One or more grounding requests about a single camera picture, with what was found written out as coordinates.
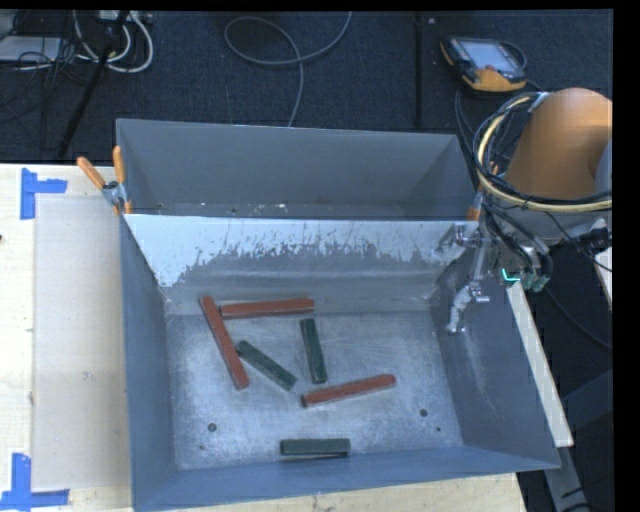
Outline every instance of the red block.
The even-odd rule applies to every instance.
[[[312,299],[284,299],[261,302],[238,302],[220,307],[225,320],[233,318],[253,318],[256,316],[295,315],[310,313],[315,309]]]
[[[229,336],[229,332],[224,325],[224,321],[222,316],[220,316],[216,303],[211,297],[207,296],[200,299],[200,305],[207,317],[209,327],[211,327],[213,336],[218,343],[218,348],[220,349],[222,358],[227,365],[227,369],[233,379],[233,383],[238,389],[246,388],[249,385],[249,376],[242,365],[242,361],[238,356],[236,348],[233,346],[231,336]]]
[[[390,388],[395,386],[395,384],[396,378],[393,375],[376,375],[375,377],[348,382],[340,386],[311,391],[302,396],[302,405],[309,407],[326,402],[335,402],[337,400]]]

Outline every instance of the wooden block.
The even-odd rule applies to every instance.
[[[289,391],[298,380],[295,375],[245,340],[236,345],[236,350],[242,359],[285,391]]]
[[[395,386],[395,384],[396,378],[393,375],[376,375],[375,377],[348,382],[340,386],[310,391],[302,396],[302,405],[309,407],[327,402],[335,402],[345,398],[380,391]]]
[[[311,381],[314,384],[323,384],[327,382],[327,368],[324,364],[324,355],[320,346],[320,338],[318,337],[318,329],[316,321],[313,318],[305,318],[300,320],[300,329],[304,339],[304,348],[307,353],[307,361],[309,362],[309,371],[311,372]]]
[[[224,321],[220,316],[220,312],[218,311],[218,306],[216,306],[216,303],[209,296],[202,297],[200,299],[200,305],[207,317],[209,327],[211,327],[213,336],[218,343],[218,348],[220,349],[222,358],[227,365],[227,369],[233,379],[233,383],[238,389],[246,388],[249,385],[249,377],[242,365],[242,361],[240,361],[236,348],[233,346],[231,336],[229,336],[229,332],[227,331]]]
[[[238,302],[220,307],[225,320],[233,318],[253,318],[258,316],[295,315],[310,313],[315,308],[312,299],[284,299],[261,302]]]
[[[280,441],[282,455],[345,456],[351,451],[351,441],[348,438],[327,439],[283,439]]]

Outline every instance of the electronic device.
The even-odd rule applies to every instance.
[[[505,93],[527,83],[516,56],[499,41],[451,36],[440,42],[440,49],[451,69],[475,91]]]

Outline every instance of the wooden table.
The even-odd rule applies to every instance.
[[[36,196],[32,220],[19,215],[23,167],[39,180],[68,183],[55,198]],[[115,178],[113,168],[99,170],[107,181]],[[55,224],[60,232],[45,229],[51,225],[47,212],[65,215]],[[76,166],[0,165],[0,491],[10,488],[11,454],[28,455],[33,491],[71,489],[69,504],[53,510],[132,510],[116,220]],[[36,241],[46,246],[46,254]],[[570,446],[573,440],[524,292],[514,286],[509,293],[541,396],[547,398],[556,444]],[[44,309],[47,303],[53,312]],[[43,322],[56,311],[66,315],[64,328],[45,335]],[[189,510],[526,509],[516,476],[506,474]]]

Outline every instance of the wire bundle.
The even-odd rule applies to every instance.
[[[523,209],[548,213],[579,213],[610,209],[612,200],[604,199],[611,195],[610,190],[579,199],[552,199],[524,194],[504,178],[493,173],[492,162],[497,135],[513,115],[518,112],[530,114],[547,95],[546,92],[519,94],[504,103],[478,128],[473,140],[473,158],[480,183],[488,194]]]

